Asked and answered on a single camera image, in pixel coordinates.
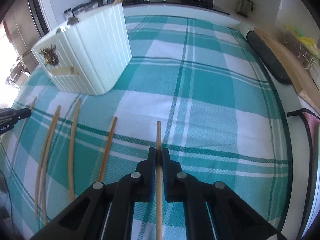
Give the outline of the wooden chopstick five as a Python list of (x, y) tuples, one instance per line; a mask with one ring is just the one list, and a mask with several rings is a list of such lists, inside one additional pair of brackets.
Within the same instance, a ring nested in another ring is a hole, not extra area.
[(161, 166), (161, 122), (157, 121), (156, 134), (156, 239), (162, 239), (162, 166)]

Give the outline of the wooden chopstick three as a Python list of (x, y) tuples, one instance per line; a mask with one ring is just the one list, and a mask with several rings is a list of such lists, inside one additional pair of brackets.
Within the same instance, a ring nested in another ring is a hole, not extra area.
[(69, 199), (70, 201), (75, 200), (74, 194), (74, 178), (73, 178), (73, 164), (74, 164), (74, 144), (75, 144), (75, 133), (76, 125), (78, 120), (79, 108), (81, 105), (81, 99), (76, 102), (72, 123), (71, 123), (71, 133), (69, 137), (69, 151), (68, 151), (68, 187), (69, 187)]

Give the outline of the wooden chopstick two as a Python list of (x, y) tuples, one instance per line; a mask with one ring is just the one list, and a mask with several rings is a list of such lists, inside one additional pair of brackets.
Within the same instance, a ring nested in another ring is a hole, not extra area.
[(46, 139), (45, 148), (44, 148), (44, 158), (43, 158), (43, 165), (42, 165), (42, 176), (41, 176), (41, 191), (40, 191), (40, 200), (41, 200), (41, 208), (42, 208), (42, 219), (43, 224), (47, 224), (47, 211), (46, 211), (46, 175), (47, 175), (47, 164), (48, 164), (48, 158), (49, 158), (49, 152), (52, 144), (52, 138), (54, 135), (55, 127), (57, 120), (60, 115), (60, 109), (61, 106), (58, 105), (54, 116), (52, 118), (52, 121), (49, 126), (48, 131), (48, 138)]

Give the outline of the wooden chopstick one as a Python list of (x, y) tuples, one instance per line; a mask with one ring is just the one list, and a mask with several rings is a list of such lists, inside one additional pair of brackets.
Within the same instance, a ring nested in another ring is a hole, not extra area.
[(40, 159), (39, 159), (39, 163), (38, 163), (36, 180), (35, 180), (35, 198), (34, 198), (34, 203), (35, 203), (34, 212), (35, 212), (35, 215), (37, 215), (37, 210), (38, 210), (39, 185), (40, 185), (40, 176), (41, 176), (43, 162), (44, 162), (44, 155), (45, 155), (45, 151), (46, 151), (46, 148), (47, 148), (47, 145), (48, 145), (50, 134), (55, 129), (55, 124), (57, 122), (57, 119), (58, 119), (58, 116), (59, 116), (59, 113), (60, 113), (60, 109), (61, 109), (61, 106), (58, 105), (58, 107), (57, 107), (57, 109), (56, 109), (56, 111), (55, 111), (55, 113), (53, 115), (53, 118), (51, 120), (51, 123), (49, 125), (48, 132), (46, 134), (46, 137), (44, 139), (43, 146), (42, 146), (42, 149), (41, 149), (41, 152), (40, 152)]

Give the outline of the wooden chopstick four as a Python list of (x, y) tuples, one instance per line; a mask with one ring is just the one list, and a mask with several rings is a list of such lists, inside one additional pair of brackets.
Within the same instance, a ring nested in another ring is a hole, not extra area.
[(103, 181), (104, 179), (104, 174), (105, 174), (105, 170), (106, 170), (106, 164), (107, 164), (107, 159), (108, 159), (108, 155), (109, 155), (109, 151), (111, 148), (111, 144), (112, 144), (112, 138), (114, 135), (114, 131), (116, 128), (116, 123), (117, 123), (118, 118), (115, 116), (111, 125), (111, 129), (110, 132), (108, 134), (107, 137), (107, 142), (106, 142), (106, 146), (104, 149), (104, 155), (101, 161), (101, 166), (100, 166), (100, 171), (99, 171), (99, 176), (98, 176), (98, 180), (99, 181)]

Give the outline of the round steel spoon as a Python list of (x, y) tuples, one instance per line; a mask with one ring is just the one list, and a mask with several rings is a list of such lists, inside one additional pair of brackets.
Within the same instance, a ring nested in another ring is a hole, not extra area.
[(59, 33), (63, 33), (67, 30), (67, 28), (65, 26), (60, 26), (57, 30), (56, 30), (56, 35)]

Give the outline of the oval steel spoon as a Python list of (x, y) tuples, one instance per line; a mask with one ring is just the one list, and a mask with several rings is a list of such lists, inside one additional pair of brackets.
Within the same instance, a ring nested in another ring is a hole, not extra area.
[(67, 25), (69, 25), (69, 26), (75, 25), (77, 23), (79, 23), (79, 20), (75, 16), (69, 18), (68, 21), (67, 21)]

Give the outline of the silver refrigerator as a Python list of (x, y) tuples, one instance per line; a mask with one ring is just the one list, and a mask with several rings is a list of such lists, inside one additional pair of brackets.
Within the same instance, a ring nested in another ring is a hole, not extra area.
[(39, 63), (31, 49), (48, 33), (39, 0), (15, 0), (4, 16), (4, 26), (26, 71), (33, 72)]

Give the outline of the cream utensil holder box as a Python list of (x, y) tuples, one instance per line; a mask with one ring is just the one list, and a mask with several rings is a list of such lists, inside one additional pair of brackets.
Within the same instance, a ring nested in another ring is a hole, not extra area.
[(79, 23), (56, 35), (53, 29), (31, 51), (62, 92), (109, 92), (132, 59), (122, 4), (106, 5), (78, 17)]

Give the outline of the teal plaid tablecloth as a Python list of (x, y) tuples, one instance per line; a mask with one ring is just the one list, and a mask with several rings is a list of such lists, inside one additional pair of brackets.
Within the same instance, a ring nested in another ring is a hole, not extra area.
[(60, 92), (36, 68), (14, 102), (33, 106), (29, 119), (1, 137), (1, 196), (16, 236), (43, 227), (35, 202), (40, 154), (52, 117), (54, 131), (46, 176), (46, 214), (53, 219), (70, 202), (68, 146), (76, 103), (74, 189), (98, 178), (108, 131), (115, 132), (104, 183), (133, 172), (156, 143), (198, 180), (223, 181), (272, 226), (281, 230), (292, 182), (289, 128), (277, 90), (242, 34), (203, 20), (169, 16), (127, 17), (132, 51), (114, 88), (101, 96)]

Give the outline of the green plastic cutting board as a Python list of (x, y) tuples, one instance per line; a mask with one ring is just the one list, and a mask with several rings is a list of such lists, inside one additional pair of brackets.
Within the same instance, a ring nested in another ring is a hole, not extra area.
[(308, 124), (311, 135), (312, 156), (311, 161), (311, 191), (310, 191), (310, 215), (308, 226), (316, 220), (319, 214), (319, 117), (314, 114), (308, 114)]

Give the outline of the spice jar rack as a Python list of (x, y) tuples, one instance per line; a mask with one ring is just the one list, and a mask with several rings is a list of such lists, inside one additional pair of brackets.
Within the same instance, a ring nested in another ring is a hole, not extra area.
[(65, 19), (68, 20), (73, 16), (76, 17), (77, 15), (80, 15), (83, 12), (91, 11), (93, 9), (96, 9), (97, 7), (98, 7), (97, 2), (81, 3), (80, 5), (77, 5), (76, 7), (74, 7), (73, 9), (68, 8), (63, 13), (65, 16)]

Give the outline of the wooden cutting board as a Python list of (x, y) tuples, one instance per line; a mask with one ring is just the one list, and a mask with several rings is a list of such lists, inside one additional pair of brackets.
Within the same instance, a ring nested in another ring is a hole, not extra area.
[(254, 28), (254, 32), (264, 41), (284, 67), (297, 94), (315, 111), (319, 112), (319, 91), (300, 61), (285, 46), (263, 31)]

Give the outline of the black rolled mat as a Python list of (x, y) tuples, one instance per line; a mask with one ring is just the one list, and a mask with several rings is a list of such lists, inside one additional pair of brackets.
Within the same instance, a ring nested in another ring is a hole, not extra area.
[(291, 85), (292, 82), (281, 65), (280, 61), (276, 58), (272, 50), (265, 44), (265, 42), (257, 35), (256, 32), (250, 30), (247, 35), (247, 42), (260, 57), (263, 64), (267, 67), (273, 77), (282, 84)]

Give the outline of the black gas stove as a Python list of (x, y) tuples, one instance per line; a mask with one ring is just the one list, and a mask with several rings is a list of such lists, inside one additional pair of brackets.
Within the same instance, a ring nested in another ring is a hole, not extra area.
[(230, 15), (227, 11), (214, 4), (214, 0), (122, 0), (123, 6), (141, 5), (141, 4), (179, 4), (202, 9), (208, 9), (215, 12), (220, 12), (225, 15)]

